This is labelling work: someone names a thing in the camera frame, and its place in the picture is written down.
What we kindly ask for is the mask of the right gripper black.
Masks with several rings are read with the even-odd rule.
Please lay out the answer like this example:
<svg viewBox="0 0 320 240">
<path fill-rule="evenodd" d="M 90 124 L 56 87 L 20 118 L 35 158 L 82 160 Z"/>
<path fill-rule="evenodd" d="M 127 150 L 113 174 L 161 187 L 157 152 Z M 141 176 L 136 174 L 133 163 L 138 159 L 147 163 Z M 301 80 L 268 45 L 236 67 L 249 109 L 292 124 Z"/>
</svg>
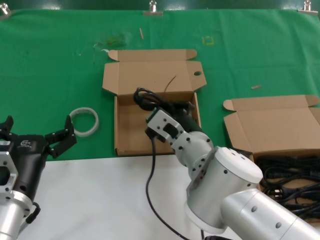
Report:
<svg viewBox="0 0 320 240">
<path fill-rule="evenodd" d="M 202 128 L 197 124 L 197 122 L 192 118 L 195 106 L 190 102 L 181 100 L 169 100 L 167 102 L 166 111 L 173 114 L 173 118 L 182 126 L 182 128 L 187 132 L 202 132 Z"/>
</svg>

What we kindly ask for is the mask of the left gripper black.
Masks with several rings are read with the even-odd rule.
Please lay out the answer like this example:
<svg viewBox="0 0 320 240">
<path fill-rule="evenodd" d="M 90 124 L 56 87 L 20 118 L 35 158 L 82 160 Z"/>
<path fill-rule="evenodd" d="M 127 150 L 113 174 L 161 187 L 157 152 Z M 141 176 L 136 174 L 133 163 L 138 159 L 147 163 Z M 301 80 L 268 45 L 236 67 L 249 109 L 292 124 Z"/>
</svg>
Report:
<svg viewBox="0 0 320 240">
<path fill-rule="evenodd" d="M 0 124 L 0 150 L 9 152 L 18 176 L 13 190 L 34 200 L 41 174 L 46 165 L 48 154 L 56 159 L 77 143 L 75 129 L 68 115 L 64 129 L 45 136 L 36 134 L 17 135 L 11 132 L 14 120 L 11 115 Z"/>
</svg>

